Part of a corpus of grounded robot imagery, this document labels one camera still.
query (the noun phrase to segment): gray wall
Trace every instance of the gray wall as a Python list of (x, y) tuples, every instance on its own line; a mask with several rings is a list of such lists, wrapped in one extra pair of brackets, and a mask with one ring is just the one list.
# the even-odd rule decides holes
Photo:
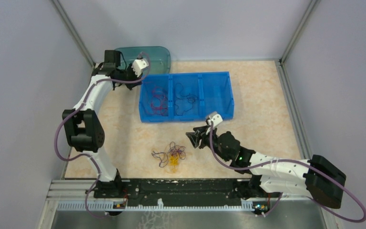
[[(366, 206), (366, 1), (322, 1), (286, 67), (313, 153), (343, 170)], [(342, 214), (362, 216), (343, 200)]]
[[(0, 1), (0, 228), (36, 227), (63, 166), (56, 125), (89, 71), (50, 1)], [(69, 150), (64, 135), (59, 146)]]
[(161, 45), (174, 60), (279, 58), (309, 0), (61, 0), (96, 62)]

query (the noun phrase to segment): purple cable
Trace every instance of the purple cable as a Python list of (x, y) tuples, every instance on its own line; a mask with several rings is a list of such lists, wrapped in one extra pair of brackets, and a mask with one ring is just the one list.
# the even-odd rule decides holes
[(93, 182), (93, 184), (91, 185), (91, 187), (89, 188), (89, 190), (86, 192), (86, 197), (85, 197), (85, 209), (86, 211), (92, 215), (93, 217), (95, 218), (98, 218), (98, 219), (102, 219), (106, 216), (97, 216), (95, 214), (93, 214), (89, 208), (88, 208), (88, 196), (89, 194), (93, 191), (93, 188), (95, 187), (95, 185), (97, 184), (97, 182), (99, 181), (100, 179), (100, 175), (101, 175), (101, 171), (100, 171), (100, 168), (99, 168), (99, 165), (96, 163), (96, 161), (93, 159), (93, 157), (91, 157), (89, 154), (78, 154), (77, 156), (73, 157), (73, 158), (65, 158), (63, 157), (61, 154), (60, 154), (60, 151), (58, 149), (58, 136), (60, 135), (60, 131), (61, 131), (61, 128), (64, 126), (64, 124), (71, 118), (73, 117), (74, 115), (76, 115), (86, 104), (86, 101), (88, 100), (88, 97), (90, 95), (90, 93), (92, 92), (93, 88), (98, 84), (98, 83), (101, 83), (101, 82), (105, 82), (105, 81), (113, 81), (113, 82), (116, 82), (116, 83), (138, 83), (138, 82), (141, 82), (143, 81), (148, 75), (149, 75), (149, 71), (151, 70), (151, 60), (149, 58), (149, 55), (145, 52), (141, 52), (138, 57), (142, 57), (142, 55), (145, 55), (147, 57), (147, 60), (148, 60), (148, 70), (147, 70), (147, 73), (145, 76), (143, 76), (141, 79), (138, 79), (138, 80), (134, 80), (134, 81), (123, 81), (123, 80), (116, 80), (116, 79), (111, 79), (111, 78), (108, 78), (108, 79), (101, 79), (101, 80), (98, 80), (96, 83), (92, 84), (90, 86), (90, 88), (88, 89), (87, 93), (86, 93), (86, 96), (84, 97), (83, 99), (83, 103), (74, 111), (72, 112), (71, 114), (69, 114), (67, 117), (65, 117), (63, 119), (63, 121), (60, 123), (60, 125), (58, 126), (57, 130), (55, 131), (55, 136), (54, 136), (54, 151), (55, 151), (55, 154), (57, 155), (57, 157), (59, 159), (61, 159), (62, 161), (73, 161), (81, 156), (87, 156), (90, 158), (90, 160), (92, 161), (92, 163), (95, 165), (96, 169), (97, 169), (97, 173), (98, 173), (98, 176), (96, 178), (96, 180)]
[(333, 178), (331, 178), (330, 176), (326, 175), (325, 173), (321, 172), (320, 170), (307, 165), (303, 162), (297, 161), (297, 160), (292, 160), (292, 159), (278, 159), (278, 160), (273, 160), (273, 161), (267, 161), (267, 162), (263, 162), (260, 164), (257, 164), (255, 166), (250, 166), (250, 167), (243, 167), (243, 168), (235, 168), (235, 167), (231, 167), (231, 166), (227, 166), (226, 164), (224, 164), (220, 159), (218, 159), (217, 154), (214, 151), (214, 146), (213, 146), (213, 129), (214, 129), (214, 123), (211, 121), (211, 127), (210, 127), (210, 148), (211, 148), (211, 152), (213, 153), (214, 158), (218, 161), (218, 163), (220, 163), (222, 166), (229, 168), (229, 169), (233, 169), (233, 170), (248, 170), (248, 169), (253, 169), (253, 168), (257, 168), (257, 167), (262, 167), (264, 165), (268, 165), (268, 164), (272, 164), (272, 163), (278, 163), (278, 162), (290, 162), (290, 163), (295, 163), (295, 164), (299, 164), (302, 166), (305, 166), (311, 170), (313, 170), (314, 172), (318, 173), (319, 175), (323, 176), (324, 178), (328, 179), (330, 182), (332, 182), (333, 184), (335, 184), (336, 186), (338, 186), (339, 188), (341, 188), (345, 193), (347, 193), (361, 208), (361, 210), (363, 211), (363, 217), (361, 219), (350, 219), (350, 218), (346, 218), (344, 216), (341, 216), (335, 212), (333, 212), (332, 210), (330, 210), (329, 208), (317, 203), (315, 200), (311, 199), (312, 201), (314, 201), (316, 204), (318, 204), (320, 207), (322, 207), (323, 209), (325, 209), (326, 211), (330, 212), (331, 214), (333, 214), (334, 216), (337, 216), (343, 220), (349, 221), (349, 222), (353, 222), (353, 223), (361, 223), (366, 221), (366, 208), (364, 207), (363, 203), (361, 203), (361, 201), (353, 194), (351, 193), (347, 188), (343, 187), (339, 182), (335, 181)]

